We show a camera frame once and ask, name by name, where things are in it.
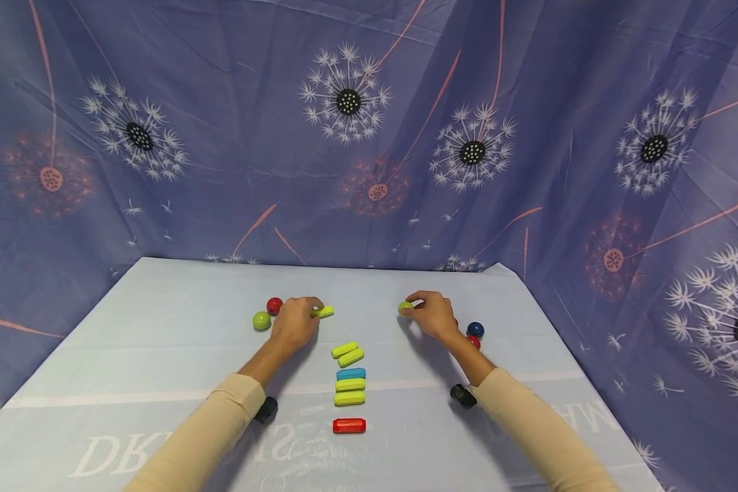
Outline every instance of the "red capsule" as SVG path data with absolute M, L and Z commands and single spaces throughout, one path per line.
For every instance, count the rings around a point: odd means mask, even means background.
M 476 346 L 479 351 L 481 351 L 481 340 L 479 340 L 477 337 L 474 337 L 472 335 L 468 335 L 467 339 L 469 342 L 471 342 L 474 346 Z
M 333 421 L 334 434 L 360 434 L 366 430 L 367 421 L 364 419 L 336 419 Z

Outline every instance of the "blue capsule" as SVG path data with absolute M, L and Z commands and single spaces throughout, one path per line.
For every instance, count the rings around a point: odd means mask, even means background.
M 337 371 L 336 373 L 337 381 L 341 381 L 342 379 L 354 379 L 354 378 L 367 379 L 367 370 L 364 368 L 350 368 L 350 369 L 342 369 L 342 371 Z

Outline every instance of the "blue ball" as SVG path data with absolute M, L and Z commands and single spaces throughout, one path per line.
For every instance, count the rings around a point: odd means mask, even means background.
M 467 335 L 481 338 L 484 336 L 484 325 L 478 321 L 474 321 L 467 326 Z

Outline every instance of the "hand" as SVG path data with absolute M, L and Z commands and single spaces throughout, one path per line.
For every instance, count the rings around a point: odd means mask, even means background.
M 273 323 L 269 342 L 279 344 L 290 354 L 305 346 L 319 327 L 319 317 L 312 318 L 312 308 L 315 306 L 323 306 L 317 297 L 287 299 Z
M 419 290 L 405 299 L 408 302 L 423 301 L 415 309 L 402 310 L 402 316 L 414 320 L 421 331 L 438 342 L 445 342 L 446 338 L 459 334 L 456 327 L 451 300 L 439 292 Z

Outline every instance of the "red ball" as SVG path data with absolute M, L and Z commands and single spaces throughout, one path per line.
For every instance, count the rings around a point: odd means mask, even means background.
M 477 348 L 477 349 L 479 349 L 479 351 L 481 351 L 481 340 L 479 340 L 479 339 L 478 339 L 477 337 L 474 337 L 474 336 L 471 336 L 471 335 L 468 335 L 468 336 L 467 336 L 467 339 L 468 339 L 468 340 L 469 340 L 469 342 L 471 342 L 471 343 L 472 343 L 472 344 L 473 344 L 474 346 L 476 346 L 476 348 Z
M 279 299 L 279 297 L 271 297 L 269 301 L 267 301 L 265 309 L 269 312 L 270 315 L 276 316 L 277 314 L 279 314 L 279 310 L 282 308 L 283 304 L 284 301 Z

